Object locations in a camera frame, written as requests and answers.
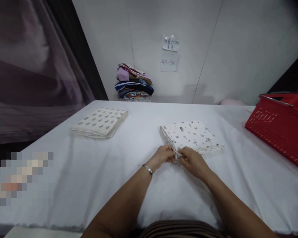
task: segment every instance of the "hand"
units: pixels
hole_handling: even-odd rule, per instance
[[[160,168],[163,162],[167,160],[173,160],[173,156],[175,152],[173,152],[172,147],[170,145],[160,146],[156,153],[151,157],[151,159],[146,163],[146,165],[151,168],[152,172],[155,172],[156,169]]]
[[[183,156],[180,157],[183,167],[193,176],[202,180],[202,182],[205,182],[213,173],[203,157],[194,149],[185,146],[181,150],[178,150],[178,152],[183,154]]]

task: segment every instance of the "person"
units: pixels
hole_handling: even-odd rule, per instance
[[[191,148],[179,150],[181,164],[209,188],[231,237],[274,237],[277,235],[245,205],[209,168],[203,157]],[[171,146],[158,148],[142,166],[105,204],[84,231],[82,238],[127,237],[135,227],[137,216],[151,182],[151,173],[163,162],[174,161]],[[147,227],[139,237],[225,237],[221,232],[202,221],[159,221]]]

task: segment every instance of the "striped clothing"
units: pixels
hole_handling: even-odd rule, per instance
[[[148,226],[139,238],[225,238],[209,224],[197,220],[157,221]]]

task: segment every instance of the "pixelated area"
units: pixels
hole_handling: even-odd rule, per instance
[[[11,159],[0,160],[0,206],[11,205],[29,183],[36,183],[44,169],[53,166],[53,157],[53,152],[33,152],[31,159],[22,159],[22,152],[7,152]]]

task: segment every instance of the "wrist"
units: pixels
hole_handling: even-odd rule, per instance
[[[216,173],[214,173],[211,169],[205,174],[203,177],[201,176],[200,180],[205,183],[207,187],[210,187],[216,180],[219,179]]]
[[[147,165],[153,173],[157,170],[157,168],[159,168],[158,163],[153,159],[148,160],[145,165]]]

